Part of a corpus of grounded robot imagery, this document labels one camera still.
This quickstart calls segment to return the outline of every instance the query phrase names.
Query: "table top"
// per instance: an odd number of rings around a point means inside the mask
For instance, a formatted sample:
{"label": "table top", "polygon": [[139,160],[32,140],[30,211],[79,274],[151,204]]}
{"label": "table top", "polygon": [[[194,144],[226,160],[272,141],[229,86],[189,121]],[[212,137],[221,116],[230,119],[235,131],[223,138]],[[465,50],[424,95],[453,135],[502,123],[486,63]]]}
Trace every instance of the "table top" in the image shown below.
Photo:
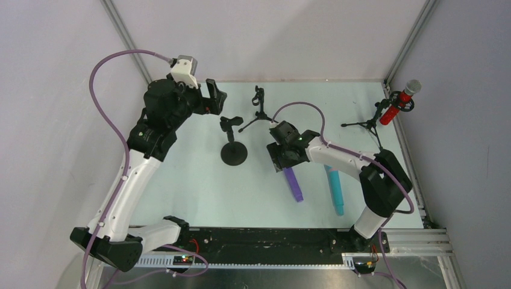
{"label": "table top", "polygon": [[[384,98],[379,82],[221,82],[227,93],[222,116],[241,116],[244,123],[259,109],[251,103],[254,87],[265,89],[265,111],[272,117],[278,108],[293,101],[317,105],[325,114],[325,138],[356,151],[378,152],[372,135],[359,126],[341,128],[341,123],[370,119],[375,102]],[[202,93],[208,96],[206,85]],[[311,107],[284,109],[277,120],[286,120],[302,133],[319,132],[321,117]],[[150,180],[131,218],[132,225],[156,223],[172,215],[190,226],[252,228],[350,228],[365,203],[360,183],[339,172],[344,215],[338,216],[332,202],[327,174],[322,164],[302,163],[293,167],[304,201],[297,203],[283,172],[276,173],[266,145],[274,142],[269,122],[259,120],[234,138],[248,150],[246,161],[236,167],[224,164],[220,151],[227,135],[219,116],[192,115],[177,131],[177,141]],[[405,167],[401,147],[392,124],[378,125],[384,148],[392,151]],[[416,206],[415,194],[410,197]],[[399,206],[407,210],[403,201]],[[423,228],[418,210],[396,214],[386,228]]]}

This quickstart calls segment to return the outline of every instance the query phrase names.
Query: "blue marker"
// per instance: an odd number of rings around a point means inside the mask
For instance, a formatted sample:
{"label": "blue marker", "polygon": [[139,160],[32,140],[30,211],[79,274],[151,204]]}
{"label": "blue marker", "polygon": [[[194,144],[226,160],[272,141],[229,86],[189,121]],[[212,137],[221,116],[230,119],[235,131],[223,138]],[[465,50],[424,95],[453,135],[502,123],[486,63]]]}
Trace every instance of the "blue marker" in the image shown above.
{"label": "blue marker", "polygon": [[340,179],[338,171],[331,171],[331,167],[325,165],[327,171],[328,183],[330,184],[330,191],[337,215],[344,215],[344,200],[342,199],[342,190],[340,188]]}

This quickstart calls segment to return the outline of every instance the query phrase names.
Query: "microphone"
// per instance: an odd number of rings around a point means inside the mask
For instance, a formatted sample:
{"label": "microphone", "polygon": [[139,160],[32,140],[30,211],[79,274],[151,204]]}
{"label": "microphone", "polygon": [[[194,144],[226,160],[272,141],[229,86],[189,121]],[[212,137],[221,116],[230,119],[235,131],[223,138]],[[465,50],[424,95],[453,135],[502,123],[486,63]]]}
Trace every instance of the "microphone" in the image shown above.
{"label": "microphone", "polygon": [[413,79],[406,83],[405,89],[399,94],[399,96],[392,102],[392,105],[381,117],[380,123],[382,125],[388,125],[390,121],[403,110],[405,106],[412,100],[412,96],[420,92],[422,84],[420,81]]}

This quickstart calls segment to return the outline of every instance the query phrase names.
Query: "purple stick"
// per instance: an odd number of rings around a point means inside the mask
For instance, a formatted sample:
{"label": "purple stick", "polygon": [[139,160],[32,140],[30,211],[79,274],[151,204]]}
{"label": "purple stick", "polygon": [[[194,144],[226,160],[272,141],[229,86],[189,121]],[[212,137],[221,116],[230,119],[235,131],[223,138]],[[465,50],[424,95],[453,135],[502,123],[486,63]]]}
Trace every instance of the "purple stick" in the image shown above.
{"label": "purple stick", "polygon": [[293,172],[293,169],[288,167],[284,168],[284,175],[286,175],[287,183],[289,184],[289,187],[291,188],[291,193],[293,193],[293,197],[295,197],[295,200],[297,202],[303,201],[303,195],[302,190],[300,190],[300,186],[298,185],[298,181],[296,180],[295,173]]}

